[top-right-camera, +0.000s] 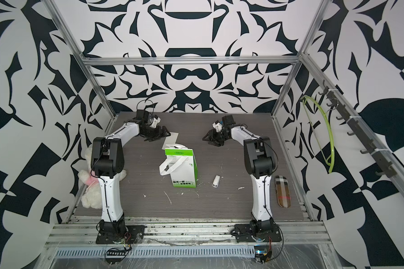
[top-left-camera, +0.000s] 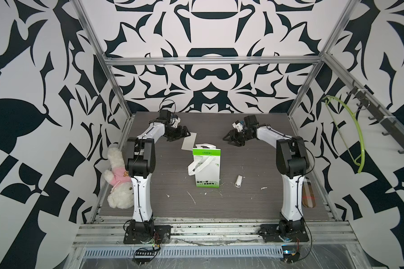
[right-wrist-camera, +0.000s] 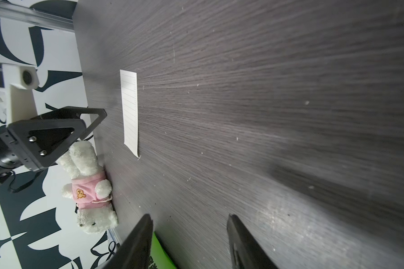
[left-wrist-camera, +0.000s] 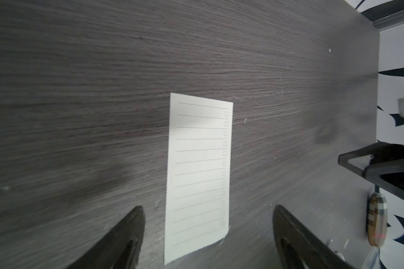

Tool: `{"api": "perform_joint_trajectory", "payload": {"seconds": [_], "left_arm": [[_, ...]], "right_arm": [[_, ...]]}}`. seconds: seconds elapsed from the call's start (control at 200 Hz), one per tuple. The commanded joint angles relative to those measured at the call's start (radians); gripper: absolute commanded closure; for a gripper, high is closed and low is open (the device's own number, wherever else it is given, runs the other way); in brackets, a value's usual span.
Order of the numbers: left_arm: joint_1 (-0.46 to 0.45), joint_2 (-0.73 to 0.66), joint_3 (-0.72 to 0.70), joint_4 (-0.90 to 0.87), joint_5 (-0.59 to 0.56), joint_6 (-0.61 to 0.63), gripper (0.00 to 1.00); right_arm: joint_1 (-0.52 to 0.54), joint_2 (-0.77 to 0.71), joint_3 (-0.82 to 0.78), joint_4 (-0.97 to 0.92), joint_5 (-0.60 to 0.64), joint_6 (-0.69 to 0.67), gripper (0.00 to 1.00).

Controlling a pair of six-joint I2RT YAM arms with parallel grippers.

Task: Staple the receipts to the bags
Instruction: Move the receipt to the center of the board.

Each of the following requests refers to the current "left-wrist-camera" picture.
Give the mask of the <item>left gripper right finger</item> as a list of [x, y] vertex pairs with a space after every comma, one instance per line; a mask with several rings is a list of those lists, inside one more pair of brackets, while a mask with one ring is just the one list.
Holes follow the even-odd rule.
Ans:
[[282, 205], [273, 211], [273, 235], [284, 269], [350, 269]]

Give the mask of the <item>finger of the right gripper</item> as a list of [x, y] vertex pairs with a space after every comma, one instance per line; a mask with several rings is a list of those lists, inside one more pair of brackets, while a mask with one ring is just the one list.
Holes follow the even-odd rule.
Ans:
[[[369, 165], [359, 168], [350, 160], [370, 156]], [[377, 142], [341, 154], [338, 164], [404, 200], [404, 145]]]

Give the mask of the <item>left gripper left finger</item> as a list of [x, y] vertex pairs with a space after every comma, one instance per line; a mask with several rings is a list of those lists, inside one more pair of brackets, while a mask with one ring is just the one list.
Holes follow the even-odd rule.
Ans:
[[70, 269], [135, 269], [145, 230], [142, 206], [134, 207]]

